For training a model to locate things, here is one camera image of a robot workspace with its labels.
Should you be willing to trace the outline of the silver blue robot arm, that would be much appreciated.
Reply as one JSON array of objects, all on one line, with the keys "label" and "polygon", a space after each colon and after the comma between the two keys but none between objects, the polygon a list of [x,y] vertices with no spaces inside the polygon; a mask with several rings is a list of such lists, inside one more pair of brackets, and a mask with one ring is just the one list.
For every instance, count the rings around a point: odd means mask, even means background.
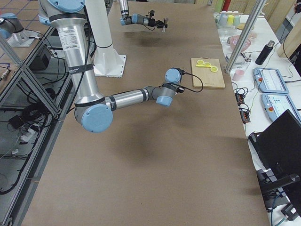
[{"label": "silver blue robot arm", "polygon": [[129,6],[127,0],[120,0],[120,23],[121,25],[131,25],[131,24],[139,24],[143,25],[150,31],[155,30],[155,28],[162,29],[162,32],[165,32],[166,28],[168,27],[168,18],[165,17],[163,20],[156,20],[154,18],[155,11],[150,10],[147,15],[143,16],[140,14],[132,14],[130,15]]},{"label": "silver blue robot arm", "polygon": [[93,0],[41,0],[39,20],[57,29],[68,72],[75,88],[74,115],[92,133],[108,129],[117,109],[155,100],[168,107],[184,88],[185,71],[170,68],[160,86],[104,96],[97,86],[97,75],[121,77],[126,56],[113,47],[108,13],[104,3]]}]

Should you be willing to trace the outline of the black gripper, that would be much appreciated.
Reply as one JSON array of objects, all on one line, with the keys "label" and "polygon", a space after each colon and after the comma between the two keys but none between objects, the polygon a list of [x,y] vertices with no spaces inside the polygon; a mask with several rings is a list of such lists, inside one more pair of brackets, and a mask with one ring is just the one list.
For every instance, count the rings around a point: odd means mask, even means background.
[{"label": "black gripper", "polygon": [[148,26],[149,27],[158,27],[158,29],[162,29],[164,25],[168,22],[168,18],[164,17],[163,20],[156,20],[154,18],[149,18]]}]

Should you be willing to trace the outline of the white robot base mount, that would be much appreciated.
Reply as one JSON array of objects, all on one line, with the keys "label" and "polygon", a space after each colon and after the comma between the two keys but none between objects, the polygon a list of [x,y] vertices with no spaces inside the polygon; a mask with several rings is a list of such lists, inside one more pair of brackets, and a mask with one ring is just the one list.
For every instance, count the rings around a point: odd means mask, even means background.
[{"label": "white robot base mount", "polygon": [[95,75],[121,78],[127,57],[118,54],[113,47],[105,2],[87,0],[85,6],[96,44],[93,59]]}]

